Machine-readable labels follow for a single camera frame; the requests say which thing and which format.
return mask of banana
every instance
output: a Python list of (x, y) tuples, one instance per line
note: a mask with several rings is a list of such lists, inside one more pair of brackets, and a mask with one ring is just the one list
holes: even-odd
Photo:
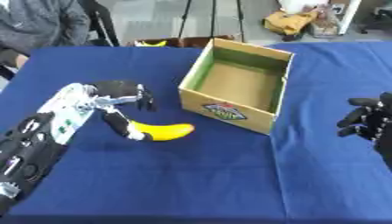
[(180, 123), (173, 125), (149, 125), (145, 123), (129, 121), (130, 125), (152, 137), (152, 141), (170, 141), (181, 138), (194, 131), (193, 125), (189, 123)]
[(135, 41), (135, 46), (166, 46), (166, 44), (167, 44), (166, 40), (161, 41), (157, 44), (149, 44), (149, 43), (146, 43), (145, 41), (142, 41), (142, 42)]

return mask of black glove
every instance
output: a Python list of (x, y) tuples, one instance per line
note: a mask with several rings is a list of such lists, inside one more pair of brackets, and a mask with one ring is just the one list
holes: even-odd
[(121, 98), (124, 96), (140, 96), (140, 99), (136, 102), (139, 109), (146, 107), (149, 111), (157, 110), (154, 103), (151, 91), (143, 85), (138, 85), (131, 80), (104, 80), (90, 83), (96, 87), (94, 95), (98, 96), (110, 96), (110, 98)]
[(374, 142), (385, 163), (392, 168), (392, 94), (383, 93), (379, 99), (352, 98), (348, 100), (357, 109), (338, 122), (338, 135), (357, 134)]

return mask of blue fabric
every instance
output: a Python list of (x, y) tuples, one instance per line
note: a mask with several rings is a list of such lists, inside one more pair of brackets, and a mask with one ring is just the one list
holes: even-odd
[(336, 136), (350, 97), (392, 89), (391, 43), (285, 44), (294, 52), (271, 137), (180, 108), (177, 85), (196, 49), (56, 48), (34, 53), (0, 95), (0, 130), (70, 82), (132, 79), (151, 88), (144, 123), (193, 123), (190, 136), (137, 143), (98, 114), (51, 175), (12, 214), (152, 215), (257, 221), (392, 220), (392, 176), (372, 144)]
[(180, 108), (178, 84), (198, 49), (53, 48), (35, 52), (0, 95), (0, 130), (34, 113), (71, 82), (132, 79), (155, 95), (158, 112), (121, 110), (142, 123), (193, 123), (190, 136), (138, 143), (95, 114), (67, 154), (11, 214), (284, 217), (270, 140)]
[(297, 53), (271, 141), (288, 219), (392, 220), (392, 176), (373, 145), (336, 136), (351, 97), (392, 91), (392, 43), (286, 44)]

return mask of printed logo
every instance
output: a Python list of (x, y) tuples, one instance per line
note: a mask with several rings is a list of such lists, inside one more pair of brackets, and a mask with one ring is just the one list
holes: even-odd
[(238, 109), (233, 108), (227, 103), (206, 104), (203, 105), (205, 109), (214, 113), (222, 120), (245, 120), (247, 117), (243, 115)]

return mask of cardboard box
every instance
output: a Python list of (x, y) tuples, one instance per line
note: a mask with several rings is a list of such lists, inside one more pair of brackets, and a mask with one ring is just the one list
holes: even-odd
[(293, 53), (212, 39), (179, 86), (183, 109), (269, 134)]

